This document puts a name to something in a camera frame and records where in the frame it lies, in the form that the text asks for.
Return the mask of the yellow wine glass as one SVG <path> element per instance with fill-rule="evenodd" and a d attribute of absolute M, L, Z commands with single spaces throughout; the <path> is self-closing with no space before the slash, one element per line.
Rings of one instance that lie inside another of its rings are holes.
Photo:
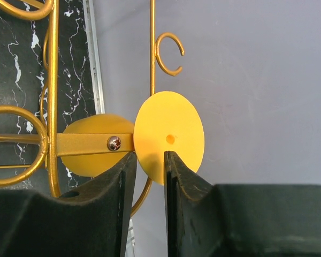
<path fill-rule="evenodd" d="M 96 177 L 128 152 L 154 182 L 164 184 L 164 152 L 173 151 L 197 172 L 205 149 L 204 129 L 194 106 L 176 92 L 149 97 L 131 123 L 122 116 L 98 114 L 57 134 L 57 155 L 74 174 Z"/>

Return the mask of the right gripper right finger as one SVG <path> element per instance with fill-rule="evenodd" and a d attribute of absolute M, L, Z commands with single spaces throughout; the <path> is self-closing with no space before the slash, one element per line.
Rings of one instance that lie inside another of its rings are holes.
<path fill-rule="evenodd" d="M 321 185 L 216 184 L 164 154 L 169 256 L 321 256 Z"/>

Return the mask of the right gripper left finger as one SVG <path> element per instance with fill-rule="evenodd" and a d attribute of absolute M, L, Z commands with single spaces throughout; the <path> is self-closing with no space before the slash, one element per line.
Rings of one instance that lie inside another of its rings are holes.
<path fill-rule="evenodd" d="M 136 155 L 51 198 L 0 190 L 0 256 L 124 256 L 136 179 Z"/>

